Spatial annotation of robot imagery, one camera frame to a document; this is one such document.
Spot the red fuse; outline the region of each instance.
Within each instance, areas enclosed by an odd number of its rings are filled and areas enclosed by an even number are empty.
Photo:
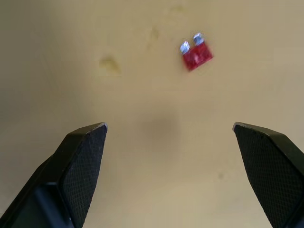
[[[185,41],[180,47],[180,51],[183,54],[183,59],[186,67],[190,71],[213,58],[204,38],[200,33],[196,34],[193,39],[195,42],[194,47],[190,48],[190,45],[187,41]]]

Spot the beige surface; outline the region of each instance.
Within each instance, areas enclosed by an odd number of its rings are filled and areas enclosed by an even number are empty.
[[[269,228],[231,130],[304,149],[300,0],[3,0],[0,213],[70,131],[109,133],[85,228]],[[202,31],[215,58],[188,73]]]

